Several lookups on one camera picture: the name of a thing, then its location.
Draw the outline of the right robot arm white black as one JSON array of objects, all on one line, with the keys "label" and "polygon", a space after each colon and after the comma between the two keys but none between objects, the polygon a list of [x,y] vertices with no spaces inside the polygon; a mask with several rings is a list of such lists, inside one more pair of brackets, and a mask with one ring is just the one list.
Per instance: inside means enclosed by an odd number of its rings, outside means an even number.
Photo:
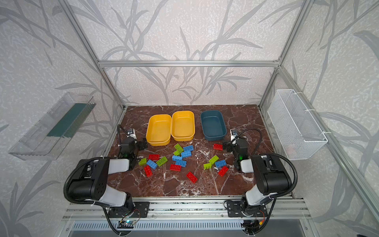
[{"label": "right robot arm white black", "polygon": [[227,201],[230,216],[257,216],[265,214],[265,206],[278,197],[291,193],[298,182],[298,173],[292,162],[275,153],[248,155],[248,143],[233,139],[223,143],[223,149],[235,158],[234,167],[242,173],[252,173],[255,185],[246,191],[241,201]]}]

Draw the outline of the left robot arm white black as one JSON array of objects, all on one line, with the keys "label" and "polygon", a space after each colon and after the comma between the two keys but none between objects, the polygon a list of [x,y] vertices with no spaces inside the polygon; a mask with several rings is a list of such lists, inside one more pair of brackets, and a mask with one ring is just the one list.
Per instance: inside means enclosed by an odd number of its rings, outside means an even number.
[{"label": "left robot arm white black", "polygon": [[120,144],[121,158],[95,157],[80,160],[65,181],[63,193],[67,201],[75,204],[93,204],[103,208],[134,211],[131,194],[108,185],[108,176],[132,171],[137,163],[137,155],[148,147],[147,139],[137,141],[127,137]]}]

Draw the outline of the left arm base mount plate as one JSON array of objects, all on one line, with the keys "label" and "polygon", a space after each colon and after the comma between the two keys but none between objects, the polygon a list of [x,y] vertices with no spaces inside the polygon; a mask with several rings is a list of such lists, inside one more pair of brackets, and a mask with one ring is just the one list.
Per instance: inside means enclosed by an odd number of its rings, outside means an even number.
[{"label": "left arm base mount plate", "polygon": [[108,216],[110,218],[146,218],[149,212],[150,202],[148,201],[138,201],[131,203],[126,203],[121,207],[111,207],[108,211]]}]

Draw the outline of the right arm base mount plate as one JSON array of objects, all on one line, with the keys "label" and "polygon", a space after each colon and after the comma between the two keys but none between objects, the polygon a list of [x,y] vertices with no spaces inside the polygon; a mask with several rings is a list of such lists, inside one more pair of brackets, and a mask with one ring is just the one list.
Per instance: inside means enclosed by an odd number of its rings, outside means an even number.
[{"label": "right arm base mount plate", "polygon": [[267,208],[265,205],[248,205],[246,201],[224,201],[224,207],[228,212],[228,217],[253,217],[266,218]]}]

